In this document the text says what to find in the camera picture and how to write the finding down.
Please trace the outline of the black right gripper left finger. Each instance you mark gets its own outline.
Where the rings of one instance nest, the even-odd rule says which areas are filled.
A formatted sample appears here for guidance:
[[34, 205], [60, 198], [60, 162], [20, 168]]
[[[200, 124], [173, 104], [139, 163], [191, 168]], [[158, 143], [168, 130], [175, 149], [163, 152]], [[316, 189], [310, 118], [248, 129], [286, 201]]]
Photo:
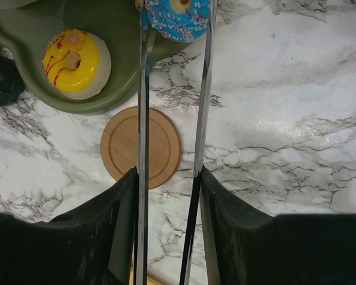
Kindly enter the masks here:
[[0, 213], [0, 284], [128, 284], [138, 177], [49, 222]]

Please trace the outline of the yellow serving tray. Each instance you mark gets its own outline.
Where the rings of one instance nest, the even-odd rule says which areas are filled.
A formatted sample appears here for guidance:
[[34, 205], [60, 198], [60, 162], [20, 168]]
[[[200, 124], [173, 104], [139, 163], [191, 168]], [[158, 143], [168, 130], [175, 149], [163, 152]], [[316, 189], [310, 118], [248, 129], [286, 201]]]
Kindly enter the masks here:
[[[130, 279], [129, 279], [129, 285], [133, 285], [134, 284], [134, 276], [130, 275]], [[161, 282], [151, 278], [150, 276], [147, 276], [147, 285], [163, 285]]]

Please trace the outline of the metal serving tongs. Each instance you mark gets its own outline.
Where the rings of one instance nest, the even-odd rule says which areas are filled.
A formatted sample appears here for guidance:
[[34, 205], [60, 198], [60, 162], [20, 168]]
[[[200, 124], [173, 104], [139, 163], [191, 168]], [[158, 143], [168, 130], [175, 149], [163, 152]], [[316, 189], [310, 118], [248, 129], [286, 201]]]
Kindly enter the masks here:
[[[192, 265], [192, 251], [196, 218], [201, 190], [201, 171], [204, 165], [204, 148], [208, 123], [209, 100], [212, 85], [212, 47], [217, 17], [217, 1], [208, 5], [209, 20], [206, 28], [204, 67], [202, 71], [201, 92], [196, 124], [195, 156], [193, 168], [192, 196], [186, 225], [185, 245], [180, 270], [180, 284], [189, 284]], [[149, 181], [149, 125], [150, 125], [150, 53], [154, 47], [156, 32], [152, 30], [147, 17], [147, 6], [141, 2], [140, 51], [138, 86], [138, 224], [135, 242], [134, 284], [147, 282], [148, 256], [148, 181]]]

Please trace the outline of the green tiered cake stand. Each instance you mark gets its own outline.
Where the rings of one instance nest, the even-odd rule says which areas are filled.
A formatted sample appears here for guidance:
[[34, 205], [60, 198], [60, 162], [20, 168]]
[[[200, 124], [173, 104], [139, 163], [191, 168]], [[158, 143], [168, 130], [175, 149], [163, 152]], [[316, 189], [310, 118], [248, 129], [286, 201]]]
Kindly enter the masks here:
[[[75, 28], [104, 40], [112, 60], [101, 93], [82, 101], [65, 97], [51, 85], [42, 64], [54, 36]], [[67, 113], [112, 109], [137, 91], [139, 35], [139, 11], [129, 1], [36, 1], [0, 9], [0, 44], [12, 52], [25, 84], [38, 99]]]

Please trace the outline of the blue frosted donut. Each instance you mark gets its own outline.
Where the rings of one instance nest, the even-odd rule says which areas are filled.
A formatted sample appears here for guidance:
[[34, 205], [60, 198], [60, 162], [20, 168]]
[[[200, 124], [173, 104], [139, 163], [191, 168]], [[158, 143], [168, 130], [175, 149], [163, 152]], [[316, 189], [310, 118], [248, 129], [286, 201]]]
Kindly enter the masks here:
[[209, 1], [154, 0], [140, 3], [151, 27], [166, 39], [190, 43], [206, 34]]

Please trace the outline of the yellow frosted donut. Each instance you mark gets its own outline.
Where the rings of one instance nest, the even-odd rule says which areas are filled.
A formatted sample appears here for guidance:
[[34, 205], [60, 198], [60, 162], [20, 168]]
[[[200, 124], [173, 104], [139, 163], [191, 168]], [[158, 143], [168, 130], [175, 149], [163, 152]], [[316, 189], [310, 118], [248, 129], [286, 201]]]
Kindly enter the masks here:
[[42, 63], [50, 84], [73, 100], [98, 95], [112, 69], [105, 41], [79, 29], [56, 35], [45, 50]]

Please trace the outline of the white sprinkled donut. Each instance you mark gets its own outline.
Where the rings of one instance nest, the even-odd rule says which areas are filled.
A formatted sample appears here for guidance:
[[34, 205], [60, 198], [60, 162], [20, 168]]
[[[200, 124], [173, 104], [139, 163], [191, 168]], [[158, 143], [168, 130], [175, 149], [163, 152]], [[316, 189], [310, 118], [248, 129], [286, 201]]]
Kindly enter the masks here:
[[0, 10], [19, 8], [33, 2], [36, 0], [0, 0]]

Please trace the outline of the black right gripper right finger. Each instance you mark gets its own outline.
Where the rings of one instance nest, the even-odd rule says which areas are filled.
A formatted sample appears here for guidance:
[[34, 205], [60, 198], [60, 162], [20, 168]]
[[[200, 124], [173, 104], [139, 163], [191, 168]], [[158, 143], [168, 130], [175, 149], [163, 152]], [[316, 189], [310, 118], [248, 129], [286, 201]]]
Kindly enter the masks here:
[[356, 214], [272, 217], [201, 178], [209, 284], [356, 284]]

